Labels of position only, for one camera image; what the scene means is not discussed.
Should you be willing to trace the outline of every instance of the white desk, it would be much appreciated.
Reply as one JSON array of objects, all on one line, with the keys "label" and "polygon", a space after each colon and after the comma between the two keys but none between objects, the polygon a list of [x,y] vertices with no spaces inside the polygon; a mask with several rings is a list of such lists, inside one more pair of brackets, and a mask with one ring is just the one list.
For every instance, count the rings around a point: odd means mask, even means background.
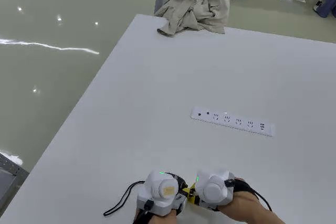
[{"label": "white desk", "polygon": [[[131,182],[157,168],[192,183],[215,166],[287,223],[333,222],[336,45],[232,28],[166,38],[156,32],[165,22],[134,19],[0,223],[130,223],[136,190],[115,215],[102,212]],[[192,120],[195,105],[267,119],[276,136]],[[223,223],[198,212],[180,223]]]}]

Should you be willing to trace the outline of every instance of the power outlet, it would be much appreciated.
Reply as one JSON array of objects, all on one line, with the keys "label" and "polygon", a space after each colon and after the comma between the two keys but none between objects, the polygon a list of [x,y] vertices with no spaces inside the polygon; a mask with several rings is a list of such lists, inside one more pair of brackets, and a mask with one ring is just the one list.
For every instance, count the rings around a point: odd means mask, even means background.
[{"label": "power outlet", "polygon": [[206,108],[195,107],[192,111],[191,118],[262,135],[274,136],[275,127],[273,124],[255,119],[245,119],[241,116],[235,116],[228,112],[219,112]]}]

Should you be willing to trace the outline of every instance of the beige jacket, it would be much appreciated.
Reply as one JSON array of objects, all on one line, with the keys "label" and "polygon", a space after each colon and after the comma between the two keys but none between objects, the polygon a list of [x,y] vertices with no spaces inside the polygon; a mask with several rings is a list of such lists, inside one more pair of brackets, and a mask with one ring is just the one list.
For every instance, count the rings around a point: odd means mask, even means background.
[{"label": "beige jacket", "polygon": [[168,0],[155,13],[155,16],[168,19],[168,23],[158,32],[172,36],[185,28],[191,28],[223,34],[229,7],[230,0]]}]

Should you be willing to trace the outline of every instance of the gray metal shelf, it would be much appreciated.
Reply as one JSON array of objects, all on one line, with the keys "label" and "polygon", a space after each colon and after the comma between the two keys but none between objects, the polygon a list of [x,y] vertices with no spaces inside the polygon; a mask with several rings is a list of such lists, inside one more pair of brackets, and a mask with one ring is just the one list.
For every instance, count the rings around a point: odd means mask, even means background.
[{"label": "gray metal shelf", "polygon": [[0,154],[0,213],[28,175],[29,172]]}]

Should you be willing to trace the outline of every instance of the blue jeans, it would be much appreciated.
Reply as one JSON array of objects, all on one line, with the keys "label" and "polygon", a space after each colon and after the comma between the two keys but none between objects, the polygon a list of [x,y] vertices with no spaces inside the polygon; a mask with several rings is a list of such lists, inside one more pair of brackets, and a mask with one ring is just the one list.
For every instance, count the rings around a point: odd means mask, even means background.
[{"label": "blue jeans", "polygon": [[323,18],[326,18],[330,12],[336,17],[336,0],[325,0],[323,4],[317,8],[317,14]]}]

